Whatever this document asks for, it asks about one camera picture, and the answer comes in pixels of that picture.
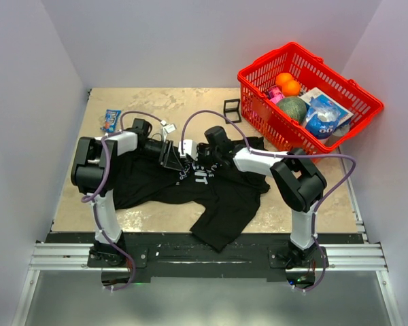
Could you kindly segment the black printed t-shirt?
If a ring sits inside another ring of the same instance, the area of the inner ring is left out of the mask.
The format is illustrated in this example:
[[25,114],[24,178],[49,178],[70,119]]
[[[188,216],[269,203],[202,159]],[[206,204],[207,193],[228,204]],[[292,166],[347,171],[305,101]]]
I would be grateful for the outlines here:
[[204,212],[191,233],[221,252],[253,220],[260,198],[270,189],[265,176],[228,170],[214,164],[204,168],[187,164],[183,171],[163,168],[153,159],[126,153],[116,179],[113,199],[116,209],[129,209],[155,201],[165,204],[196,202]]

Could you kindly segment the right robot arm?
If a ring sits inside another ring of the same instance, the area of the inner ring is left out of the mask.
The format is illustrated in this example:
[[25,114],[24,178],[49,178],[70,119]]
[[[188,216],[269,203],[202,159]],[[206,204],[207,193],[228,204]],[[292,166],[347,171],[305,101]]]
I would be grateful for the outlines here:
[[205,138],[207,143],[195,146],[193,157],[199,163],[273,177],[292,212],[290,240],[285,249],[275,253],[275,258],[287,269],[306,266],[317,249],[315,208],[327,186],[316,165],[302,149],[272,152],[254,149],[248,140],[236,143],[221,126],[208,129]]

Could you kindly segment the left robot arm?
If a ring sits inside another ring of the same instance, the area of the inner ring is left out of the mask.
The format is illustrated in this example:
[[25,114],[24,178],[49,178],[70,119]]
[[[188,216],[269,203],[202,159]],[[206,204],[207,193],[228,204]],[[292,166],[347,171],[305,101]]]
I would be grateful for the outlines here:
[[83,195],[82,202],[91,207],[95,221],[95,241],[90,255],[109,266],[131,263],[124,234],[114,207],[114,187],[127,153],[142,153],[159,166],[181,170],[178,148],[167,135],[176,130],[174,124],[160,121],[161,140],[150,138],[152,125],[136,118],[125,130],[103,137],[81,137],[78,140],[71,169],[71,182]]

